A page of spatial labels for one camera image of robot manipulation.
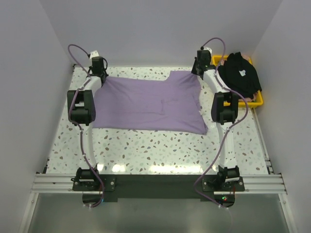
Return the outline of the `purple t-shirt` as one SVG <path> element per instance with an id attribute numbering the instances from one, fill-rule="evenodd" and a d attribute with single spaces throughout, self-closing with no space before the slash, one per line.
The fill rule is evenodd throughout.
<path id="1" fill-rule="evenodd" d="M 163 81 L 108 77 L 95 93 L 93 127 L 206 134 L 200 92 L 190 71 L 171 71 Z"/>

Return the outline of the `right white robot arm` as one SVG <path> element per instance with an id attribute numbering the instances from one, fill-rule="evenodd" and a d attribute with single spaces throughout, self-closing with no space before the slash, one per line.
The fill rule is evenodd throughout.
<path id="1" fill-rule="evenodd" d="M 192 73 L 210 87 L 214 97 L 211 107 L 211 118 L 219 134 L 220 149 L 217 154 L 219 159 L 219 172 L 227 172 L 216 179 L 219 189 L 227 191 L 234 184 L 233 174 L 239 174 L 238 164 L 234 152 L 234 138 L 232 125 L 238 116 L 239 96 L 229 90 L 221 79 L 216 67 L 211 64 L 212 50 L 201 47 L 197 51 Z"/>

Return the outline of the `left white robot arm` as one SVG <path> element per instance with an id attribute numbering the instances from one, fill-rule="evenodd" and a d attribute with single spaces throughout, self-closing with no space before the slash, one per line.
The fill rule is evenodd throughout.
<path id="1" fill-rule="evenodd" d="M 98 54 L 89 56 L 91 66 L 86 80 L 77 88 L 67 92 L 68 118 L 78 132 L 81 161 L 79 168 L 96 169 L 97 162 L 93 150 L 92 129 L 96 118 L 95 93 L 107 78 L 107 61 Z"/>

